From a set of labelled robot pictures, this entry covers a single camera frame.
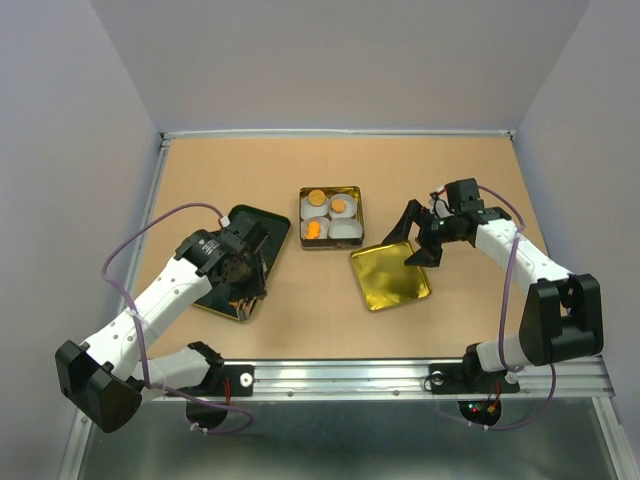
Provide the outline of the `orange fish cookie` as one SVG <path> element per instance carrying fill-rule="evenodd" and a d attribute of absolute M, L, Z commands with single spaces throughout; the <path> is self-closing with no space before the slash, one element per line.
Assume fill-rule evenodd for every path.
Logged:
<path fill-rule="evenodd" d="M 322 227 L 318 221 L 311 221 L 308 223 L 305 233 L 307 240 L 315 240 L 321 236 Z"/>

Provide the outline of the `orange round cookie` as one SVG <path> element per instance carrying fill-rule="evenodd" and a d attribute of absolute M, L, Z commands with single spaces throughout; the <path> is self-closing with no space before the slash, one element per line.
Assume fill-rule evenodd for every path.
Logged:
<path fill-rule="evenodd" d="M 342 199 L 334 199 L 331 201 L 331 209 L 336 213 L 342 213 L 346 209 L 346 202 Z"/>

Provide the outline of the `round tan biscuit cookie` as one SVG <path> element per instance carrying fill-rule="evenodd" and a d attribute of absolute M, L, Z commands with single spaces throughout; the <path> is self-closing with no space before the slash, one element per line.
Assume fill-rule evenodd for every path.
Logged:
<path fill-rule="evenodd" d="M 309 192 L 308 202 L 312 206 L 322 206 L 326 201 L 326 195 L 322 190 L 314 189 Z"/>

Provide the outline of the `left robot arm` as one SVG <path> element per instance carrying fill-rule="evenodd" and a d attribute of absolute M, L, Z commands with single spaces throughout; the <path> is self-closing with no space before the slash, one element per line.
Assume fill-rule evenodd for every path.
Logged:
<path fill-rule="evenodd" d="M 223 218 L 218 231 L 198 230 L 176 249 L 164 269 L 125 309 L 81 343 L 55 352 L 63 396 L 97 427 L 112 433 L 146 402 L 188 389 L 229 394 L 222 356 L 198 341 L 152 360 L 147 348 L 194 302 L 214 288 L 229 288 L 238 314 L 266 294 L 263 246 L 269 230 L 251 218 Z"/>

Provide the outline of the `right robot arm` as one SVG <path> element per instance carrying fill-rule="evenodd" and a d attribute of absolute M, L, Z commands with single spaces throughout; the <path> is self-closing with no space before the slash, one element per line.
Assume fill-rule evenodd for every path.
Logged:
<path fill-rule="evenodd" d="M 467 242 L 504 270 L 498 336 L 469 346 L 460 366 L 472 390 L 491 384 L 496 372 L 590 357 L 604 347 L 599 282 L 550 259 L 525 237 L 524 218 L 508 200 L 485 205 L 486 190 L 468 178 L 433 192 L 431 206 L 412 199 L 383 240 L 404 241 L 416 227 L 418 249 L 407 266 L 436 268 L 445 244 Z"/>

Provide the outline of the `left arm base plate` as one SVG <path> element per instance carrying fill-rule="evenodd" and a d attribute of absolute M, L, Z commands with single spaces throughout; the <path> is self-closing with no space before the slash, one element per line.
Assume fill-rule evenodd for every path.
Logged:
<path fill-rule="evenodd" d="M 223 397 L 226 391 L 231 397 L 250 397 L 254 378 L 254 365 L 225 363 L 210 370 L 200 384 L 180 388 L 180 391 L 196 397 Z"/>

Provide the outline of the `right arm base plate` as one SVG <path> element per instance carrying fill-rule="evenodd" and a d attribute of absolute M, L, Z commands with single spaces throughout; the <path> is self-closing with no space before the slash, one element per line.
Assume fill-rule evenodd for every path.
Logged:
<path fill-rule="evenodd" d="M 519 383 L 509 383 L 503 372 L 471 372 L 462 363 L 431 364 L 426 385 L 435 395 L 512 394 L 520 391 Z"/>

